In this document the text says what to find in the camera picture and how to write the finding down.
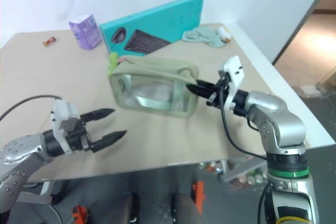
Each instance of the small orange object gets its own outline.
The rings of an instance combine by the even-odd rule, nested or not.
[[[195,195],[195,205],[200,215],[202,215],[202,205],[205,200],[204,195],[204,182],[197,181],[196,184],[192,185]]]
[[[72,217],[75,221],[75,224],[86,224],[89,219],[89,212],[86,207],[82,207],[80,205],[77,205],[72,208]]]
[[[50,37],[47,41],[43,42],[43,45],[47,47],[49,46],[50,43],[55,42],[55,41],[56,41],[55,37]]]

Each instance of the teal box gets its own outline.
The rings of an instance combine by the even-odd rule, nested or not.
[[[144,56],[199,26],[203,0],[177,0],[99,26],[109,53]]]

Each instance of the purple box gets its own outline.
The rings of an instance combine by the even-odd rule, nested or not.
[[[92,49],[102,40],[93,15],[80,15],[71,20],[69,26],[79,46],[83,49]]]

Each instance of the gray floor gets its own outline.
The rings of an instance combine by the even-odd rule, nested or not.
[[[324,98],[303,99],[327,131],[336,137],[336,110]],[[308,150],[314,176],[320,223],[336,223],[336,145]],[[190,192],[196,179],[205,182],[203,223],[255,223],[257,203],[262,186],[231,191],[217,177],[195,165],[167,167],[142,172],[71,180],[65,187],[66,197],[54,205],[64,223],[73,223],[71,207],[80,204],[90,210],[93,224],[100,223],[104,214],[124,193],[140,196],[140,223],[172,223],[170,199],[176,192]],[[55,214],[45,205],[17,203],[10,224],[58,223]]]

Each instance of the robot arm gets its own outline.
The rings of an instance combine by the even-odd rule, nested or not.
[[[0,150],[0,214],[1,223],[17,200],[28,178],[55,157],[74,151],[97,152],[122,138],[126,131],[113,132],[92,142],[86,123],[111,114],[112,109],[100,109],[78,115],[76,106],[65,100],[55,100],[51,112],[52,130],[42,134],[17,138]]]
[[[318,224],[313,180],[305,156],[303,122],[287,109],[281,98],[239,90],[244,73],[237,56],[221,65],[219,75],[216,84],[198,80],[197,85],[187,87],[206,98],[207,105],[233,110],[234,114],[246,117],[248,124],[252,121],[257,126],[266,151],[270,184],[265,194],[267,223]],[[220,95],[225,104],[220,103]]]

